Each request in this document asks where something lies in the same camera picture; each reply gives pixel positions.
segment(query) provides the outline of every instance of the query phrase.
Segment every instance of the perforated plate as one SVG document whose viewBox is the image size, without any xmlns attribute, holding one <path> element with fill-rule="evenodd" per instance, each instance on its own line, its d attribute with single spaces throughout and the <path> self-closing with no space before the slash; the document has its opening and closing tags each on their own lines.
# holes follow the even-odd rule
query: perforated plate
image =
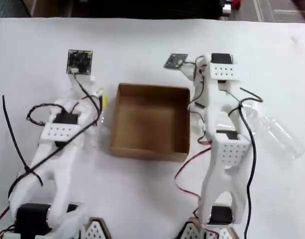
<svg viewBox="0 0 305 239">
<path fill-rule="evenodd" d="M 80 129 L 81 127 L 76 124 L 46 123 L 41 139 L 66 142 Z"/>
<path fill-rule="evenodd" d="M 186 224 L 180 239 L 199 239 L 199 231 L 193 222 Z M 224 228 L 220 229 L 219 238 L 217 238 L 217 235 L 214 233 L 208 233 L 207 239 L 238 239 L 238 237 L 233 237 L 229 231 Z"/>
<path fill-rule="evenodd" d="M 99 222 L 93 221 L 85 232 L 85 239 L 108 239 Z"/>
<path fill-rule="evenodd" d="M 198 239 L 199 231 L 193 223 L 188 223 L 180 239 Z"/>
<path fill-rule="evenodd" d="M 237 65 L 210 63 L 205 70 L 206 77 L 213 80 L 240 80 Z"/>
<path fill-rule="evenodd" d="M 188 54 L 171 54 L 163 67 L 166 69 L 180 69 Z"/>
</svg>

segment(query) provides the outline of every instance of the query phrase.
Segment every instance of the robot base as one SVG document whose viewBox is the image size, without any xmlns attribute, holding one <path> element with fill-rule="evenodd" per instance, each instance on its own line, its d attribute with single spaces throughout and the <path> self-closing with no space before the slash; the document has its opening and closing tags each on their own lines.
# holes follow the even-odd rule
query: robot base
<svg viewBox="0 0 305 239">
<path fill-rule="evenodd" d="M 197 218 L 189 218 L 175 239 L 239 239 L 233 228 L 220 228 L 215 231 L 219 233 L 219 237 L 212 232 L 200 233 Z"/>
</svg>

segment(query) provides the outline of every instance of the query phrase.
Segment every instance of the open cardboard box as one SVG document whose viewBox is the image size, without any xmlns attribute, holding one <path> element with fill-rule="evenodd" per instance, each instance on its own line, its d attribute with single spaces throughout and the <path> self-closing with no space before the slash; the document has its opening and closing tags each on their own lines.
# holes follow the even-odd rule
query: open cardboard box
<svg viewBox="0 0 305 239">
<path fill-rule="evenodd" d="M 189 101 L 187 88 L 119 84 L 112 154 L 183 162 L 190 146 Z"/>
</svg>

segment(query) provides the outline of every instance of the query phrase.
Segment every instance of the circuit board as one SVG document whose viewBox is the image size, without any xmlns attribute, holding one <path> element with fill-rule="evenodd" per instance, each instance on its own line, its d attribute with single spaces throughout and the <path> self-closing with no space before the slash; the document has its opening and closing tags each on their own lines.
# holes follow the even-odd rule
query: circuit board
<svg viewBox="0 0 305 239">
<path fill-rule="evenodd" d="M 67 59 L 67 74 L 72 69 L 78 69 L 77 74 L 90 75 L 92 73 L 93 51 L 69 50 Z"/>
</svg>

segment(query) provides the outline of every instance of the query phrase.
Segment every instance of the gray floor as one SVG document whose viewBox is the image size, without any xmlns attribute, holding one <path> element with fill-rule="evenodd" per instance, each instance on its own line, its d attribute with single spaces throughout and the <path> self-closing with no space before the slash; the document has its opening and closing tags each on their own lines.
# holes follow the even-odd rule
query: gray floor
<svg viewBox="0 0 305 239">
<path fill-rule="evenodd" d="M 226 20 L 305 22 L 305 0 L 241 0 L 238 12 Z"/>
</svg>

